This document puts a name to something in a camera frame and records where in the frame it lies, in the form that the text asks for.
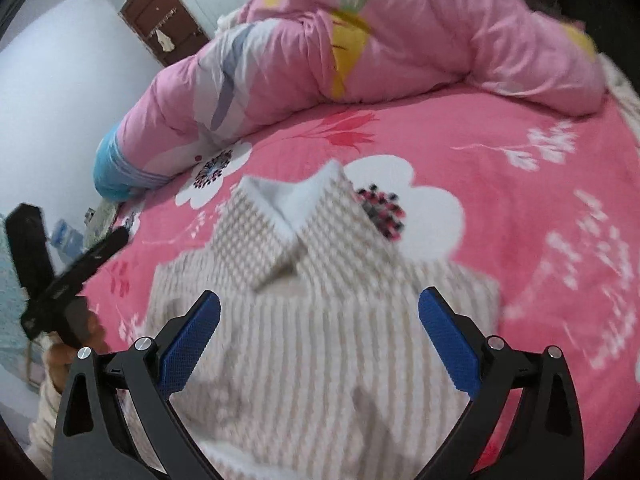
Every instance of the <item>hand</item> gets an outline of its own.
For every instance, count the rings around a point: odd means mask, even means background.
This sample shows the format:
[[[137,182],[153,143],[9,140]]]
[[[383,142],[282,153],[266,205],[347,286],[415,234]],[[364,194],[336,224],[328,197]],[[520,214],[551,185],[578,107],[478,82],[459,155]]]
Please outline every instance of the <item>hand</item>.
[[[93,312],[89,313],[87,328],[89,338],[82,344],[93,348],[98,354],[109,352],[109,346],[104,342],[104,327]],[[55,332],[49,334],[49,337],[53,340],[53,345],[45,352],[43,360],[53,385],[61,394],[65,389],[66,378],[69,375],[69,365],[76,358],[78,350],[65,345]]]

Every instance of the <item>knit fabric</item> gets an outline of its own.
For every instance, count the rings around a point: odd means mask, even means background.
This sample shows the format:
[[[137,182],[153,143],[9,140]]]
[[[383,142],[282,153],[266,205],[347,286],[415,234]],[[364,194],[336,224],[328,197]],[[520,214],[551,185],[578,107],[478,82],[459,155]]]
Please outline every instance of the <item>knit fabric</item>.
[[[53,478],[52,450],[56,431],[56,418],[60,408],[60,394],[56,391],[49,375],[40,385],[38,418],[29,427],[31,445],[27,456],[47,479]]]
[[[468,402],[418,319],[420,291],[436,286],[457,313],[495,332],[495,282],[452,262],[405,260],[342,168],[331,162],[321,173],[282,184],[284,194],[245,177],[212,241],[156,270],[147,335],[203,290],[220,297],[220,324],[171,403],[228,480],[274,470],[274,478],[414,478]],[[142,457],[159,467],[125,405]],[[225,446],[250,459],[222,460]]]

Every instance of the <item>carrot print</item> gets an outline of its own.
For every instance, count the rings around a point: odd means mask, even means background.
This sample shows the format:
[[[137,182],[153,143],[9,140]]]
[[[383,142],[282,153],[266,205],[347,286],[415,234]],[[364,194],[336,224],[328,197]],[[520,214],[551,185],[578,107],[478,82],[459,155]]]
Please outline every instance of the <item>carrot print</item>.
[[[369,25],[360,15],[368,1],[340,0],[339,9],[334,9],[331,13],[331,47],[335,61],[331,94],[334,99],[340,99],[344,95],[347,76],[360,59],[371,34]]]

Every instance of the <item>white sleeve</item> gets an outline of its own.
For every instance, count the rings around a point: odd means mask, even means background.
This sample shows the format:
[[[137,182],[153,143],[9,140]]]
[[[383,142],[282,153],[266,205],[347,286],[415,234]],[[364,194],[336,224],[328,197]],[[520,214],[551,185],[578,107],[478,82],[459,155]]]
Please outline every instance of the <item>white sleeve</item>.
[[[38,418],[29,427],[31,445],[27,456],[48,479],[53,477],[53,436],[56,429],[56,417],[61,395],[56,391],[49,375],[40,387]]]

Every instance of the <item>cloth hanging on door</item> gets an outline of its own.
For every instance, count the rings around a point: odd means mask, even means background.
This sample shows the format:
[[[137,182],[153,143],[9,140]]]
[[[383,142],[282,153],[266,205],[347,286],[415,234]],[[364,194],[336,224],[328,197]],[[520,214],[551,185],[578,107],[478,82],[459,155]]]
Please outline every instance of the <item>cloth hanging on door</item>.
[[[172,52],[175,50],[174,42],[159,28],[156,28],[156,36],[158,37],[158,43],[160,43],[163,52]]]

